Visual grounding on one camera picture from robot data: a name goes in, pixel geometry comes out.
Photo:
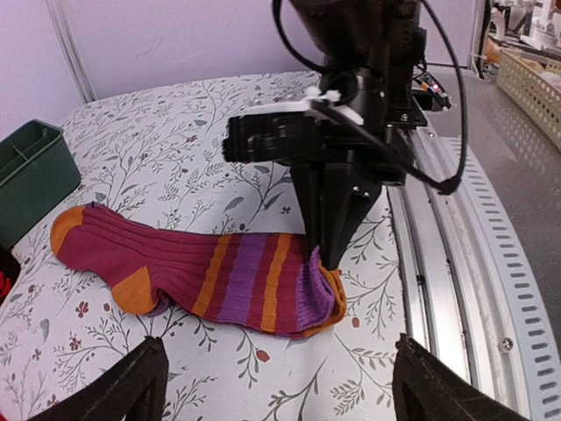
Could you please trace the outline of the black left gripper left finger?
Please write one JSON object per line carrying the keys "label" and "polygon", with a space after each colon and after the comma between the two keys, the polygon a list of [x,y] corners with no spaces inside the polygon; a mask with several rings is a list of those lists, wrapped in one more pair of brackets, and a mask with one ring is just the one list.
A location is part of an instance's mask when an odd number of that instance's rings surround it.
{"label": "black left gripper left finger", "polygon": [[147,336],[84,389],[34,420],[161,420],[169,362],[160,338]]}

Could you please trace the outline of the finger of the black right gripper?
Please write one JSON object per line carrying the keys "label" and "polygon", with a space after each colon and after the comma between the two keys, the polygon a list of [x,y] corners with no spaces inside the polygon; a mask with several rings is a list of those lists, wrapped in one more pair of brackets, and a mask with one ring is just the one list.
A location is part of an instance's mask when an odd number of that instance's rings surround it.
{"label": "finger of the black right gripper", "polygon": [[327,163],[320,200],[320,249],[325,268],[339,266],[352,236],[380,197],[380,183],[351,163]]}
{"label": "finger of the black right gripper", "polygon": [[315,162],[297,162],[290,174],[300,206],[309,250],[320,249],[322,259],[328,257],[324,241],[323,191],[324,165]]}

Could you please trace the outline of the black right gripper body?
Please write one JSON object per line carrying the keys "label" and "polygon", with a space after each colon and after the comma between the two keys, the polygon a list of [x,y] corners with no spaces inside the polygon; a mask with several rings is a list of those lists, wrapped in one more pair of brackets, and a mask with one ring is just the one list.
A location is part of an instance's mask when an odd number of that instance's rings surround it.
{"label": "black right gripper body", "polygon": [[223,155],[235,163],[276,162],[294,177],[325,185],[401,186],[415,167],[408,135],[415,127],[409,82],[399,88],[373,68],[323,75],[301,100],[254,106],[230,118]]}

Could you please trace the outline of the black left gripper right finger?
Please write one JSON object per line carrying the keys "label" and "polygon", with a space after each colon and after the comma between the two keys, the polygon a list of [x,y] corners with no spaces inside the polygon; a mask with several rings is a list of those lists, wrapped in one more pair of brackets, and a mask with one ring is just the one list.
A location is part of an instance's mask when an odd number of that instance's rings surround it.
{"label": "black left gripper right finger", "polygon": [[465,382],[406,334],[396,342],[392,394],[397,421],[515,421],[524,417]]}

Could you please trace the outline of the maroon striped sock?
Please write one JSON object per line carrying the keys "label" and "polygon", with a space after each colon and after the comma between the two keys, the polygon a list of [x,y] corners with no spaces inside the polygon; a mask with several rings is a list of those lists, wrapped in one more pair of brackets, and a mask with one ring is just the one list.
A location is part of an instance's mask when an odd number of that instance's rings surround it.
{"label": "maroon striped sock", "polygon": [[90,203],[55,219],[51,248],[68,268],[99,276],[137,316],[175,304],[214,323],[304,339],[346,313],[339,271],[298,234],[162,230]]}

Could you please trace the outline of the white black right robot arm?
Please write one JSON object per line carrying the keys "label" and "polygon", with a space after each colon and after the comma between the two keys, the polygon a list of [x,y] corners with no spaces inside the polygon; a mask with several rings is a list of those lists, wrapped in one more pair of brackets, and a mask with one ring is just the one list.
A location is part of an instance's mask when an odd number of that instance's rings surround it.
{"label": "white black right robot arm", "polygon": [[410,134],[425,124],[412,97],[426,32],[417,1],[296,1],[322,64],[304,99],[231,118],[228,162],[287,166],[309,247],[337,267],[386,186],[401,186],[414,157]]}

